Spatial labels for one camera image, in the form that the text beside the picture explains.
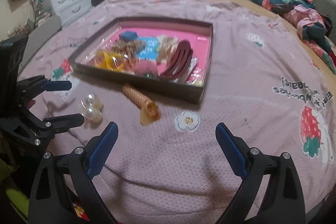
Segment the bedspread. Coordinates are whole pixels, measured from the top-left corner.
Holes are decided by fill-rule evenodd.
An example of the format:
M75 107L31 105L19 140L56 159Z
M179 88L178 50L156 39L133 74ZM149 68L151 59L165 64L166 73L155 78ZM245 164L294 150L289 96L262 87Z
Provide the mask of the bedspread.
M212 61L201 104L150 94L160 105L162 119L148 127L140 125L139 110L124 97L121 85L71 73L66 61L111 20L136 15L214 25ZM37 97L31 111L40 119L78 112L88 93L98 94L105 104L101 124L87 123L56 135L48 147L54 154L85 145L110 121L118 124L116 145L93 182L124 224L215 223L241 183L216 141L219 122L265 154L292 155L306 211L336 182L333 94L281 18L260 16L230 1L105 0L56 34L20 78L36 74L73 82L68 93L45 92ZM176 122L187 117L197 123L181 127ZM249 216L257 212L266 186L263 181Z

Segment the floral blanket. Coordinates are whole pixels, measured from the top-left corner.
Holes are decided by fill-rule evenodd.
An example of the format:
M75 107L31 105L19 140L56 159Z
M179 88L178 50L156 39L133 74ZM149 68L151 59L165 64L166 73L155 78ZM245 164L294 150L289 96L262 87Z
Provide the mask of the floral blanket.
M287 19L295 27L301 40L309 46L336 74L336 56L325 38L322 16L314 9L315 0L251 0L265 9Z

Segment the open box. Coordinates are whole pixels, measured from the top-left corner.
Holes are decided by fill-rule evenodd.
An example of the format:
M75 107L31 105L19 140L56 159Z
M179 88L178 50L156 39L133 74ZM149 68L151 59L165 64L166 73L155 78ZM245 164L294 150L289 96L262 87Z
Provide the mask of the open box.
M124 31L137 32L139 39L167 35L176 36L179 41L189 41L194 51L193 58L198 58L196 70L191 75L194 80L189 81L188 85L90 66L90 60L92 60L95 52L98 49L106 48L109 43L113 43L119 34ZM113 82L128 83L141 90L199 103L206 85L212 44L213 25L211 23L164 17L116 18L81 45L69 57L69 62L75 72L82 72Z

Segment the gray chair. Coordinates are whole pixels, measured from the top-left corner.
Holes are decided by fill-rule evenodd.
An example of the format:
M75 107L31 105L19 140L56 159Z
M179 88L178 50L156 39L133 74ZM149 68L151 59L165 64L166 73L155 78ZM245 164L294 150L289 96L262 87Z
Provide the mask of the gray chair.
M29 34L28 42L20 64L19 74L38 50L62 27L62 20L58 16L52 16L41 26Z

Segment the blue sponge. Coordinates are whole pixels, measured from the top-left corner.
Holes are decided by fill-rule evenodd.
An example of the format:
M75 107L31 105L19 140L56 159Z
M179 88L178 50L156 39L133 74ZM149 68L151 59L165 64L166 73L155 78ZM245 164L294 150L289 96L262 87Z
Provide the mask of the blue sponge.
M129 41L133 41L133 40L136 40L138 38L138 34L136 32L129 32L129 31L125 31L124 33L121 33L119 35L119 38L121 40L124 40L126 42L129 42Z
M246 161L235 142L231 138L232 134L220 123L216 127L216 139L221 147L233 173L243 180L247 176Z
M118 126L116 123L111 122L105 130L105 135L101 138L89 158L89 168L87 170L87 175L90 180L92 180L94 176L100 174L118 138Z

